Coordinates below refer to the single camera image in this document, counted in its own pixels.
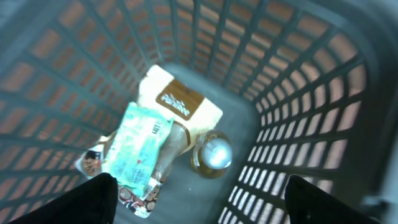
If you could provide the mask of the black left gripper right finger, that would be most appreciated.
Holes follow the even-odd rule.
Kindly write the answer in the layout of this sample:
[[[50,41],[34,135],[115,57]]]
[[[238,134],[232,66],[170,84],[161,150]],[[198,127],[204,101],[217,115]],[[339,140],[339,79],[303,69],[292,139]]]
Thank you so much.
[[[289,177],[284,197],[291,224],[377,224],[298,175]]]

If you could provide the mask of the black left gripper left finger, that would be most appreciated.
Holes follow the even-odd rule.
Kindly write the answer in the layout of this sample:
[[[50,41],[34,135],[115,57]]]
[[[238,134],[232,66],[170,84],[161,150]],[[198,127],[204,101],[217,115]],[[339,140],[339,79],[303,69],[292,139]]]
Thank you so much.
[[[15,220],[16,224],[108,224],[114,222],[118,183],[101,173],[48,204]]]

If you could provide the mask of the yellow Vim dish soap bottle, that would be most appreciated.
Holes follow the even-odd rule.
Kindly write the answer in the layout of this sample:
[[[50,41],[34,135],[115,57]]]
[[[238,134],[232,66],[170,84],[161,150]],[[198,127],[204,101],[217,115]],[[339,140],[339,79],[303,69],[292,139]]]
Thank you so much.
[[[216,179],[226,173],[233,161],[233,148],[227,135],[219,130],[203,133],[193,148],[191,158],[195,173],[207,179]]]

